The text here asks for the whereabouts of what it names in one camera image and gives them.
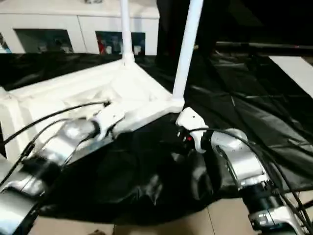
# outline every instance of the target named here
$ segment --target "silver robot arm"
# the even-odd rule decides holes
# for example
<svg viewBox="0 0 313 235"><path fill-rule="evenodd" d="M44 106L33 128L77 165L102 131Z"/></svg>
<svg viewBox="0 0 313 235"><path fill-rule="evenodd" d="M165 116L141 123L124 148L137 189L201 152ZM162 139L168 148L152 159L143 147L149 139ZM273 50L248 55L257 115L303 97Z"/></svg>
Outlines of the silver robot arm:
<svg viewBox="0 0 313 235"><path fill-rule="evenodd" d="M91 119L67 121L20 170L0 187L0 235L28 234L38 215L40 202L84 142L85 155L112 141L108 131L124 117L121 108L110 105ZM1 164L1 171L8 171Z"/></svg>
<svg viewBox="0 0 313 235"><path fill-rule="evenodd" d="M207 127L203 118L191 108L184 109L176 125L188 131ZM247 141L246 134L238 129L226 131ZM203 153L209 146L218 157L226 159L238 191L249 210L249 220L254 230L262 232L282 231L289 225L297 235L304 235L291 209L278 195L270 195L274 185L255 153L241 140L230 135L205 130L190 132L195 149Z"/></svg>

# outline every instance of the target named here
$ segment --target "black cable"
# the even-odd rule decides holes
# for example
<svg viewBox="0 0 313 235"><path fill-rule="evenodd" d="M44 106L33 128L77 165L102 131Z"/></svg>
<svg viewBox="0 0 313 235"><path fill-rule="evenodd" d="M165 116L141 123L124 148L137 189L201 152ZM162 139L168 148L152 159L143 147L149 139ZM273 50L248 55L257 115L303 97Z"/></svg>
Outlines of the black cable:
<svg viewBox="0 0 313 235"><path fill-rule="evenodd" d="M31 124L28 124L27 126L23 127L21 130L17 131L16 133L12 134L11 136L9 136L6 140L3 141L3 143L0 143L0 145L6 145L7 143L9 143L12 139L14 139L16 136L18 136L20 133L24 132L25 130L29 129L30 127L36 125L37 123L41 122L41 121L44 121L50 117L53 117L53 116L56 116L58 114L62 114L62 113L65 113L65 112L68 112L68 111L71 111L73 109L78 109L78 108L81 108L81 107L85 107L85 106L90 106L90 105L97 105L97 104L103 104L105 107L109 105L108 102L106 101L101 101L101 102L91 102L91 103L87 103L87 104L80 104L80 105L76 105L76 106L73 106L73 107L70 107L70 108L67 108L67 109L63 109L63 110L60 110L60 111L57 111L57 112L54 112L52 114L49 114L47 116L44 116L34 122L32 122Z"/></svg>
<svg viewBox="0 0 313 235"><path fill-rule="evenodd" d="M18 165L21 163L21 161L23 160L24 157L28 156L30 154L30 152L34 149L35 147L35 141L39 138L39 136L46 130L48 129L50 126L61 122L61 121L67 121L68 118L63 118L63 119L59 119L57 121L54 121L52 123L50 123L49 125L47 125L45 128L43 128L24 148L24 150L22 151L22 153L20 154L18 160L14 163L14 165L11 167L11 169L9 170L9 172L6 174L6 176L2 179L2 181L0 182L0 187L3 186L3 184L9 179L9 177L13 174L14 170L18 167Z"/></svg>
<svg viewBox="0 0 313 235"><path fill-rule="evenodd" d="M263 158L261 158L259 156L259 154L257 153L257 151L254 149L254 146L252 146L252 144L250 144L248 141L236 136L235 134L231 133L231 132L228 132L226 130L220 130L220 129L216 129L216 128L209 128L209 127L202 127L202 128L197 128L197 129L192 129L192 130L189 130L188 132L191 133L191 132L194 132L194 131L212 131L212 132L219 132L219 133L222 133L222 134L226 134L228 136L231 136L231 137L234 137L240 141L242 141L244 144L246 144L250 149L251 151L259 158L259 160L261 161L261 163L263 164L264 168L266 169L267 173L270 175L272 181L274 182L274 184L277 186L278 190L279 190L279 194L280 196L282 197L282 199L285 201L285 203L289 206L289 208L291 209L291 211L297 215L297 217L300 219L300 221L303 223L303 225L308 229L309 233L311 235L313 235L313 228L311 227L311 222L310 222L310 219L309 221L307 221L307 218L303 218L303 216L300 214L300 212L293 206L293 204L289 201L289 199L284 195L284 190L283 188L280 186L279 182L276 181L276 177L274 177L273 175L271 175L271 169L270 168L270 164L267 164L266 161L264 161ZM287 186L289 187L290 191L292 192L293 189L291 187L291 184L289 183L288 179L286 178L285 174L283 173L283 171L281 170L280 166L278 165L278 163L275 161L275 159L271 158L271 160L273 160L273 163L275 165L275 167L277 168L277 170L279 171L279 173L281 174L282 178L284 179L284 181L286 182ZM298 196L296 195L296 193L294 192L294 196L296 198L296 200L298 199L300 201L300 199L298 198ZM308 214L307 212L303 211L305 217L308 217Z"/></svg>

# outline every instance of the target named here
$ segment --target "black plastic sheet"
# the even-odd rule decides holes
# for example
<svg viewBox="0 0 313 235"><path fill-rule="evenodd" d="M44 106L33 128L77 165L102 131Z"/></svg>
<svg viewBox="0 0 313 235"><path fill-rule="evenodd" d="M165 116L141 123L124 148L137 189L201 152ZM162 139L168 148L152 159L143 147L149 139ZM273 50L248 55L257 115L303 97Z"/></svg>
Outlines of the black plastic sheet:
<svg viewBox="0 0 313 235"><path fill-rule="evenodd" d="M7 90L118 59L100 55L1 55ZM171 61L136 62L172 90ZM267 57L194 54L185 92L214 128L238 128L282 166L295 190L313 187L313 100ZM42 208L46 216L151 225L197 212L237 190L223 159L187 152L177 139L177 114L166 115L71 164Z"/></svg>

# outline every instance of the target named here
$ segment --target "floor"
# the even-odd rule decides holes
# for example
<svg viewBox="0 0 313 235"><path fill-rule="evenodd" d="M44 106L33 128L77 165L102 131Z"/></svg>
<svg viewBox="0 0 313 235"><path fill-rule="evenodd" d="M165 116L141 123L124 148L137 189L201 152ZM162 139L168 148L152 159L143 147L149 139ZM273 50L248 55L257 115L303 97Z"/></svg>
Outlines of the floor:
<svg viewBox="0 0 313 235"><path fill-rule="evenodd" d="M299 197L303 203L307 202L313 198L313 191L301 192ZM292 195L288 194L288 198L294 202ZM313 208L308 213L313 219ZM30 234L90 235L100 230L106 235L256 235L247 215L248 211L241 199L224 199L201 212L159 226L142 228L38 218Z"/></svg>

